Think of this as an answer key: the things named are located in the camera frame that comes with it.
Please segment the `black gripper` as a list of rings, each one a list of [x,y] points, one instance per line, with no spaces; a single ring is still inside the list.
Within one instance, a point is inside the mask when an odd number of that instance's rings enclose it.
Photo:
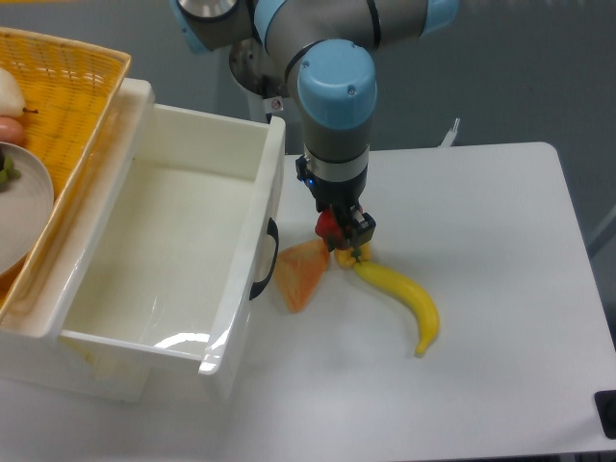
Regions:
[[[330,226],[333,214],[335,249],[358,248],[372,239],[376,222],[360,205],[368,164],[368,152],[341,163],[326,162],[310,152],[295,160],[297,179],[314,197],[319,212],[317,226]]]

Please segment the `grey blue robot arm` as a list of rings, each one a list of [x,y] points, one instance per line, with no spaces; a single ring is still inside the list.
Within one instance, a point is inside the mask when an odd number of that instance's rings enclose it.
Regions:
[[[360,204],[367,182],[377,83],[372,52],[449,25],[456,1],[173,1],[193,50],[256,40],[299,111],[304,153],[296,174],[330,225],[331,249],[368,243],[374,219]]]

